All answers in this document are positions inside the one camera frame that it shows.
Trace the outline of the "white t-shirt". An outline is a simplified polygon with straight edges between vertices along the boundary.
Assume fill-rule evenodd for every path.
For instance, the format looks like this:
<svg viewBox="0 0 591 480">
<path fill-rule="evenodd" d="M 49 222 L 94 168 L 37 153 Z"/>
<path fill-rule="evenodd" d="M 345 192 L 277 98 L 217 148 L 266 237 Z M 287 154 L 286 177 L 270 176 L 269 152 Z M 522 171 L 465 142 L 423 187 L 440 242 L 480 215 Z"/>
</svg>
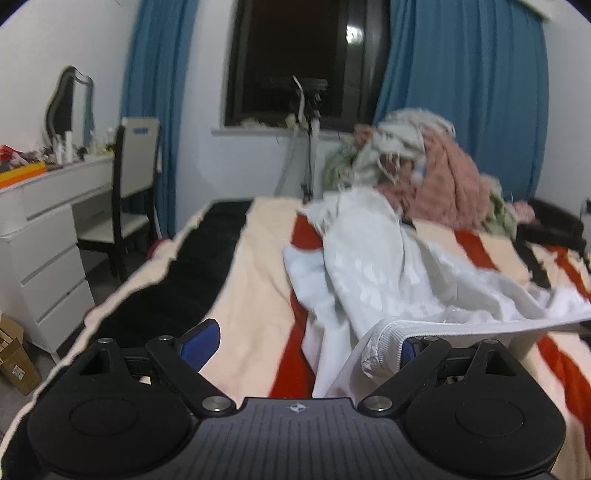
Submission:
<svg viewBox="0 0 591 480">
<path fill-rule="evenodd" d="M 590 316 L 572 287 L 524 287 L 421 239 L 368 187 L 329 193 L 301 213 L 322 245 L 288 246 L 283 260 L 308 311 L 301 349 L 317 398 L 362 400 L 401 369 L 413 337 L 468 346 Z"/>
</svg>

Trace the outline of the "cardboard box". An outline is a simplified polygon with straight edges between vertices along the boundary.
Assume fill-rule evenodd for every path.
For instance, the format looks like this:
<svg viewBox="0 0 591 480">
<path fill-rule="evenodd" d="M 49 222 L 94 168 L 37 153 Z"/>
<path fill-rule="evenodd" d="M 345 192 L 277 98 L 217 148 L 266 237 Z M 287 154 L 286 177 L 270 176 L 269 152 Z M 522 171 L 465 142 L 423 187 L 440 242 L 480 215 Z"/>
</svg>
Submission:
<svg viewBox="0 0 591 480">
<path fill-rule="evenodd" d="M 1 373 L 17 391 L 29 395 L 41 383 L 41 376 L 24 348 L 24 329 L 2 313 L 0 335 Z"/>
</svg>

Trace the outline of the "pink fluffy blanket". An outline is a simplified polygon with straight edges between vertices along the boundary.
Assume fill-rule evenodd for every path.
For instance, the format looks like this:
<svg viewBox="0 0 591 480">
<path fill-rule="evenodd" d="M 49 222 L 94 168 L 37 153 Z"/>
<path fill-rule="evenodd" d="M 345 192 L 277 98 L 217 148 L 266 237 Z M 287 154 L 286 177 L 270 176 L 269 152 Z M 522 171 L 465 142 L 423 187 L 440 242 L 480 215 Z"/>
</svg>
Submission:
<svg viewBox="0 0 591 480">
<path fill-rule="evenodd" d="M 427 171 L 420 185 L 410 182 L 403 165 L 398 183 L 382 177 L 375 189 L 393 209 L 409 219 L 427 220 L 452 229 L 477 229 L 489 209 L 490 188 L 475 162 L 447 134 L 425 134 Z"/>
</svg>

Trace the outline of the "white dresser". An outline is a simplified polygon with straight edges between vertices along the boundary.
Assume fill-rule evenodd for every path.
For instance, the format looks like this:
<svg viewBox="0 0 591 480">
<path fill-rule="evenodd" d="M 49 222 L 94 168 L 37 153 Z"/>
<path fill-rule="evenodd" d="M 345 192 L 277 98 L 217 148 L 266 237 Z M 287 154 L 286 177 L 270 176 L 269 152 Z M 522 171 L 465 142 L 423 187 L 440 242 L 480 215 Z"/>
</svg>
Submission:
<svg viewBox="0 0 591 480">
<path fill-rule="evenodd" d="M 108 192 L 112 167 L 89 156 L 1 190 L 1 312 L 55 362 L 94 307 L 72 207 Z"/>
</svg>

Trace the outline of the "grey white hoodie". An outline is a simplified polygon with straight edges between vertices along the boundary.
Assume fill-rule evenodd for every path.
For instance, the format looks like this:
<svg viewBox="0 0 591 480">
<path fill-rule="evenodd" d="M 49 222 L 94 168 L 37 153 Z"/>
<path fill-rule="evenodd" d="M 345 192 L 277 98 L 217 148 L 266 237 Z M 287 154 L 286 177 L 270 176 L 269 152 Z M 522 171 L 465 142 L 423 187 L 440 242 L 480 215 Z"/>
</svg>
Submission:
<svg viewBox="0 0 591 480">
<path fill-rule="evenodd" d="M 382 177 L 398 183 L 403 165 L 410 166 L 410 182 L 420 185 L 427 171 L 425 134 L 433 131 L 454 139 L 456 129 L 444 117 L 420 108 L 389 113 L 377 126 L 356 124 L 353 183 L 377 185 Z"/>
</svg>

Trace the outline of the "grey black chair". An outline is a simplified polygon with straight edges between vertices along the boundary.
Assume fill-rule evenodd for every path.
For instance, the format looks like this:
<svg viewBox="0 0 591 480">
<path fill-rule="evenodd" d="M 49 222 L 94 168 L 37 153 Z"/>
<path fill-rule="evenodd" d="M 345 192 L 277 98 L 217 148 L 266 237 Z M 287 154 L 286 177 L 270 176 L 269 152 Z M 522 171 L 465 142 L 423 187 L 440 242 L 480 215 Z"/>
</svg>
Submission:
<svg viewBox="0 0 591 480">
<path fill-rule="evenodd" d="M 111 209 L 80 226 L 77 245 L 104 253 L 111 273 L 128 279 L 126 246 L 138 235 L 156 240 L 154 184 L 160 144 L 160 122 L 154 117 L 124 118 L 116 131 L 110 190 Z"/>
</svg>

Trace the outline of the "cosmetic bottles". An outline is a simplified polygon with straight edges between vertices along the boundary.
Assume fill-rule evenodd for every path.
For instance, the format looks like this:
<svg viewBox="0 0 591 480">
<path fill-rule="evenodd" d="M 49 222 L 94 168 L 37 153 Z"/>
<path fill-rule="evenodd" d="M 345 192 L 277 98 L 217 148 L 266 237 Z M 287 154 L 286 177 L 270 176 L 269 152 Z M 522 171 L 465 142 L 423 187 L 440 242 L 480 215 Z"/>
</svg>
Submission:
<svg viewBox="0 0 591 480">
<path fill-rule="evenodd" d="M 77 147 L 72 140 L 72 134 L 48 136 L 46 145 L 40 149 L 40 159 L 55 168 L 74 164 L 90 164 L 93 162 L 112 162 L 114 154 L 109 151 L 98 153 L 88 152 L 85 147 Z"/>
</svg>

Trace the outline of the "orange box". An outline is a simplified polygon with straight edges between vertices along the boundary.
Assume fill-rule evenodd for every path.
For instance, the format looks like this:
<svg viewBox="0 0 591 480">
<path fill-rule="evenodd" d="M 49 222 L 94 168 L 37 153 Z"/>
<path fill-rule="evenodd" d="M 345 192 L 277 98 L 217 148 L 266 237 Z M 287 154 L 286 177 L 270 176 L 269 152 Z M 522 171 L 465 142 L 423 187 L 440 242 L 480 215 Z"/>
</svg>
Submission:
<svg viewBox="0 0 591 480">
<path fill-rule="evenodd" d="M 36 162 L 2 172 L 0 174 L 0 189 L 43 175 L 46 171 L 47 169 L 44 162 Z"/>
</svg>

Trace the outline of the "garment steamer stand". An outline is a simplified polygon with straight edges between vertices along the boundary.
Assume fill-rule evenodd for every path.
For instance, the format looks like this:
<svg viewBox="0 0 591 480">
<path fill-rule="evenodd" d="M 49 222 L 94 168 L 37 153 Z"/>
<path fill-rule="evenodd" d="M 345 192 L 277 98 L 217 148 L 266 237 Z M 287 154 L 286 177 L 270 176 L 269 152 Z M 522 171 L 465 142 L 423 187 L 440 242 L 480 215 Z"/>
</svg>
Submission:
<svg viewBox="0 0 591 480">
<path fill-rule="evenodd" d="M 298 139 L 305 134 L 307 150 L 304 156 L 304 176 L 301 180 L 301 200 L 308 203 L 315 198 L 315 165 L 317 165 L 318 141 L 320 141 L 322 95 L 327 90 L 328 83 L 322 79 L 298 78 L 293 75 L 290 85 L 294 87 L 294 92 L 297 94 L 297 111 L 294 114 L 294 124 L 290 127 L 290 147 L 283 161 L 280 179 L 274 187 L 273 196 L 283 195 L 290 167 L 296 159 Z"/>
</svg>

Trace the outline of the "left blue curtain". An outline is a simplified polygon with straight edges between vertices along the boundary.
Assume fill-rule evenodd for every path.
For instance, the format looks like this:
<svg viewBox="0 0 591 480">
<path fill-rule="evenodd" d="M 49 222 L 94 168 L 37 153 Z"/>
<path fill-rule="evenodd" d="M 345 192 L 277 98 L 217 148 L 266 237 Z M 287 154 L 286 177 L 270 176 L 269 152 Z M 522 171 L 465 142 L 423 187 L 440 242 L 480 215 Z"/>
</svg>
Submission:
<svg viewBox="0 0 591 480">
<path fill-rule="evenodd" d="M 160 231 L 176 233 L 176 173 L 187 67 L 197 0 L 142 1 L 125 69 L 120 115 L 160 122 L 155 209 Z"/>
</svg>

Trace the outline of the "blue curtain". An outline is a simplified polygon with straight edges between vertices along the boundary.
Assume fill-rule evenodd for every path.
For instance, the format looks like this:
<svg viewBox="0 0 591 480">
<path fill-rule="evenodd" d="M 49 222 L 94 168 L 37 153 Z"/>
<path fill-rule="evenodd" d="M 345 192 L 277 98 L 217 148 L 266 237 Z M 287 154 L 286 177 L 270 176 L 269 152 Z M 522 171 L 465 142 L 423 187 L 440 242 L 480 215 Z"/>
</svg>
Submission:
<svg viewBox="0 0 591 480">
<path fill-rule="evenodd" d="M 549 72 L 542 20 L 519 1 L 394 1 L 375 121 L 403 108 L 452 122 L 479 170 L 519 199 L 545 155 Z"/>
<path fill-rule="evenodd" d="M 142 1 L 125 69 L 120 115 L 160 122 L 155 209 L 160 231 L 176 233 L 176 173 L 187 67 L 197 0 Z"/>
</svg>

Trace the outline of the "right blue curtain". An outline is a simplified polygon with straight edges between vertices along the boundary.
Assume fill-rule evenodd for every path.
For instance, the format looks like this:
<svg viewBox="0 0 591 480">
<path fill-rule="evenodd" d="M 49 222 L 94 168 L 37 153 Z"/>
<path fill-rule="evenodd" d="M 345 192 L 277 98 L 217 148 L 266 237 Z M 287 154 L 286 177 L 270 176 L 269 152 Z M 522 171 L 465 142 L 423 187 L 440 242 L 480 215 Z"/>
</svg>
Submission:
<svg viewBox="0 0 591 480">
<path fill-rule="evenodd" d="M 479 170 L 519 199 L 545 155 L 549 72 L 542 20 L 519 1 L 394 1 L 375 121 L 403 108 L 452 122 Z"/>
</svg>

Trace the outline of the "dark window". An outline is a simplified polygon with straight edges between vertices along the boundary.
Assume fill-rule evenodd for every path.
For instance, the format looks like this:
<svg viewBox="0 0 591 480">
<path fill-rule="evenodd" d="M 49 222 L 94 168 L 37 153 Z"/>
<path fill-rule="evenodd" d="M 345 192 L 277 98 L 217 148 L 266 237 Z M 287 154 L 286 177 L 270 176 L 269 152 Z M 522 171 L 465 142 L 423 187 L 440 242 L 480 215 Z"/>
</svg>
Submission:
<svg viewBox="0 0 591 480">
<path fill-rule="evenodd" d="M 391 46 L 388 1 L 239 1 L 224 123 L 280 127 L 298 95 L 325 130 L 372 122 Z"/>
</svg>

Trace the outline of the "wavy frame mirror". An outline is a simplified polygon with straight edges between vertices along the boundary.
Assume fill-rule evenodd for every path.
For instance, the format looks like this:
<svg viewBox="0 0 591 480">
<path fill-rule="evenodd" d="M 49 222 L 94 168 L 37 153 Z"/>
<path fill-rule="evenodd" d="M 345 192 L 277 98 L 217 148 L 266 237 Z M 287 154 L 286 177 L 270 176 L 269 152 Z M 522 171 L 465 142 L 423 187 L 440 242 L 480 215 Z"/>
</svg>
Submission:
<svg viewBox="0 0 591 480">
<path fill-rule="evenodd" d="M 66 66 L 60 73 L 44 114 L 44 139 L 51 144 L 71 131 L 76 147 L 88 148 L 95 131 L 94 81 L 76 67 Z"/>
</svg>

